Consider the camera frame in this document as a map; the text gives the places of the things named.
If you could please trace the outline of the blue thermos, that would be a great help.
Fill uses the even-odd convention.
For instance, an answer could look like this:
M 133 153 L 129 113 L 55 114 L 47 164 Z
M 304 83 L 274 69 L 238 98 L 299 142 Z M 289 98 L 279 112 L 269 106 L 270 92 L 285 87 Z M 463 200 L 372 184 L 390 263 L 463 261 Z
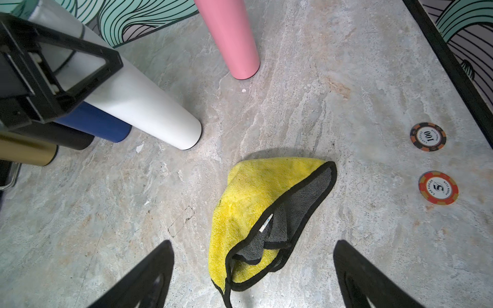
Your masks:
M 55 119 L 55 123 L 114 143 L 126 139 L 132 129 L 130 124 L 86 102 L 79 104 L 69 114 Z

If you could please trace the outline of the gold thermos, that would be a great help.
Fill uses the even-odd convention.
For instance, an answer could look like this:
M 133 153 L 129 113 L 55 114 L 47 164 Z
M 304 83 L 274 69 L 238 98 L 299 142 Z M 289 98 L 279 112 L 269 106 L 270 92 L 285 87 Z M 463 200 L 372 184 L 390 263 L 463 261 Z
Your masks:
M 47 166 L 57 154 L 58 145 L 11 132 L 1 132 L 1 160 Z

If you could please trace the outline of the white thermos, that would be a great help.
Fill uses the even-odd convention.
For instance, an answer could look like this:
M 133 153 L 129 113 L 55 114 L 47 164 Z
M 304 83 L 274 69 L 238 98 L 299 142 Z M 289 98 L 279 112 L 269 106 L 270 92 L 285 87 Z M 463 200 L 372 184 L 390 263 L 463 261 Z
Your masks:
M 97 45 L 108 44 L 55 1 L 26 1 L 23 18 Z M 88 104 L 180 150 L 196 145 L 198 119 L 168 96 L 128 60 L 85 98 Z

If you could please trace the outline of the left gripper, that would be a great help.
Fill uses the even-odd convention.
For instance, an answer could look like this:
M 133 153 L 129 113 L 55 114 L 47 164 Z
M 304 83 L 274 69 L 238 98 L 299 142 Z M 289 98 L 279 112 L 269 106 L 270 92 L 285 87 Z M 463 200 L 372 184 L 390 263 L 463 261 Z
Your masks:
M 45 44 L 99 58 L 103 65 L 65 90 L 42 52 Z M 1 130 L 45 124 L 69 114 L 122 67 L 119 53 L 109 47 L 2 13 Z

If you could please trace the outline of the yellow cleaning cloth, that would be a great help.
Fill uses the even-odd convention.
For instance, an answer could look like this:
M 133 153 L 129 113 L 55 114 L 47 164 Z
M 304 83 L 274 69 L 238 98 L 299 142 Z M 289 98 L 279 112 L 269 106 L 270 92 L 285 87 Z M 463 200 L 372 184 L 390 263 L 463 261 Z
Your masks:
M 304 157 L 244 160 L 231 169 L 213 213 L 208 256 L 226 307 L 231 292 L 284 267 L 337 175 L 334 162 Z

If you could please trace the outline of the pink thermos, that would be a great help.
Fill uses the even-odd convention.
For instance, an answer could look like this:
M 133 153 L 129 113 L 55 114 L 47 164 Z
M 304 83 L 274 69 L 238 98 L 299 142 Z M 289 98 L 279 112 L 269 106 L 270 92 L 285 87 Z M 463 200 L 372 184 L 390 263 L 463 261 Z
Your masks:
M 232 76 L 246 80 L 260 67 L 244 0 L 196 0 L 204 20 Z

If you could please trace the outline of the black thermos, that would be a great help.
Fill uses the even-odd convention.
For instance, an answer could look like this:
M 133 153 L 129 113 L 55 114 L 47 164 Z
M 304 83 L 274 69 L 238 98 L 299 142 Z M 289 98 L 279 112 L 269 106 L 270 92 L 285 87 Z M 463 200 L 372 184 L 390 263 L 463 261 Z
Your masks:
M 94 141 L 91 134 L 54 122 L 33 122 L 25 127 L 13 129 L 12 132 L 73 150 L 84 150 Z

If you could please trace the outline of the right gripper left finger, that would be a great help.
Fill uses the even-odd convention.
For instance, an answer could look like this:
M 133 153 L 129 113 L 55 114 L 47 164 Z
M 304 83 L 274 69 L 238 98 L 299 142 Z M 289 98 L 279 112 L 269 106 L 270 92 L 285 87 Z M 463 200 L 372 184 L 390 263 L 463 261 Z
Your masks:
M 163 241 L 91 307 L 164 307 L 174 266 L 174 251 Z

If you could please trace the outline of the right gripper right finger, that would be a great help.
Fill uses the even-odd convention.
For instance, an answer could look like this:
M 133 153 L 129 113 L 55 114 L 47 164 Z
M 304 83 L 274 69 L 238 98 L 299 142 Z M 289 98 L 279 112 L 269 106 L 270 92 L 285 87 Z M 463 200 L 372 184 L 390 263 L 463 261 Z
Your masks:
M 422 307 L 345 240 L 333 259 L 346 307 Z

